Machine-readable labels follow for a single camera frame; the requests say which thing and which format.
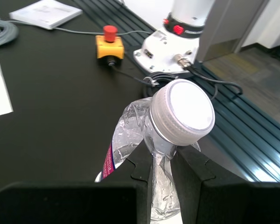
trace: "bottle cap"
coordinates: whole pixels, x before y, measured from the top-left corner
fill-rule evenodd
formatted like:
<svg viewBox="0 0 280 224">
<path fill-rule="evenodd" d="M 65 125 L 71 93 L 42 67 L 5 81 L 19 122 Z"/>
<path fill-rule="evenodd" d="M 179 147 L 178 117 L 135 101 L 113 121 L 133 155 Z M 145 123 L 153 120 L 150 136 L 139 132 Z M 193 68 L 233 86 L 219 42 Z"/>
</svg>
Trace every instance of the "bottle cap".
<svg viewBox="0 0 280 224">
<path fill-rule="evenodd" d="M 104 36 L 105 41 L 114 42 L 117 33 L 117 28 L 115 26 L 104 26 Z"/>
<path fill-rule="evenodd" d="M 156 131 L 178 146 L 187 146 L 207 135 L 215 124 L 213 105 L 196 84 L 177 79 L 153 96 L 151 115 Z"/>
</svg>

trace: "gray carpet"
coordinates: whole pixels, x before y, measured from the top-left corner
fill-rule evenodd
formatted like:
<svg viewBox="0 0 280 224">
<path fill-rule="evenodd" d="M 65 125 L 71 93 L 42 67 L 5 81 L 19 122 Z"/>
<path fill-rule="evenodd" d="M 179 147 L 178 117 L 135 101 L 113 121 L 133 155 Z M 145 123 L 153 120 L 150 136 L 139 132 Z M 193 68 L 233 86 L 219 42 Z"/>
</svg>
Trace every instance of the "gray carpet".
<svg viewBox="0 0 280 224">
<path fill-rule="evenodd" d="M 248 99 L 280 123 L 280 61 L 253 48 L 203 64 L 223 80 L 240 84 Z"/>
</svg>

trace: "wall baseboard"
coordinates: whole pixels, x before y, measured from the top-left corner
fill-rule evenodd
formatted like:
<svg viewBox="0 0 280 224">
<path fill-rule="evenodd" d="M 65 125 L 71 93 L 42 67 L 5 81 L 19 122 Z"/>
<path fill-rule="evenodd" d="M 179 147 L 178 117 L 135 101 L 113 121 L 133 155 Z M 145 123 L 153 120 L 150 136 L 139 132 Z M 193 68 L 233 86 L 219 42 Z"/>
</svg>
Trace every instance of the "wall baseboard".
<svg viewBox="0 0 280 224">
<path fill-rule="evenodd" d="M 251 49 L 251 48 L 257 48 L 257 49 L 271 55 L 271 57 L 274 57 L 280 61 L 280 46 L 277 46 L 274 48 L 266 48 L 265 46 L 263 46 L 259 43 L 254 43 L 254 44 L 242 47 L 240 52 L 243 52 L 243 51 Z"/>
</svg>

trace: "plastic water bottle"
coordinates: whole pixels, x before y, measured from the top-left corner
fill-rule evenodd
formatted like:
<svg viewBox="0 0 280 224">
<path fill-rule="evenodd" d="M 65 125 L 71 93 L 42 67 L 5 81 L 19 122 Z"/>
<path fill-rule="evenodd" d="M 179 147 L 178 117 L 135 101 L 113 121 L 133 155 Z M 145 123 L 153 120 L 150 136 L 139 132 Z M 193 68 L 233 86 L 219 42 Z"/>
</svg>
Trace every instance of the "plastic water bottle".
<svg viewBox="0 0 280 224">
<path fill-rule="evenodd" d="M 144 139 L 153 155 L 151 222 L 171 218 L 180 212 L 170 166 L 176 146 L 192 145 L 200 151 L 197 141 L 214 123 L 214 109 L 205 92 L 188 80 L 172 81 L 152 98 L 125 108 L 96 182 L 119 167 Z"/>
</svg>

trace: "black table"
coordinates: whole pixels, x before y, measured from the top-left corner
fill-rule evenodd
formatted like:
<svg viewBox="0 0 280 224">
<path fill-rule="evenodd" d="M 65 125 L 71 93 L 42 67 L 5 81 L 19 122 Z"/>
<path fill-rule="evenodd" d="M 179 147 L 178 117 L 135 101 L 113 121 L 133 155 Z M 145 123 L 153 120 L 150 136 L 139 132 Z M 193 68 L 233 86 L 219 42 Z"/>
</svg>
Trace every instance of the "black table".
<svg viewBox="0 0 280 224">
<path fill-rule="evenodd" d="M 0 18 L 34 2 L 1 0 Z M 141 97 L 142 85 L 100 67 L 92 35 L 17 26 L 19 37 L 0 47 L 14 109 L 0 116 L 0 189 L 18 181 L 92 182 L 122 111 Z M 102 30 L 84 14 L 62 27 Z M 127 58 L 121 69 L 142 77 Z M 199 143 L 206 154 L 216 149 L 207 137 Z"/>
</svg>

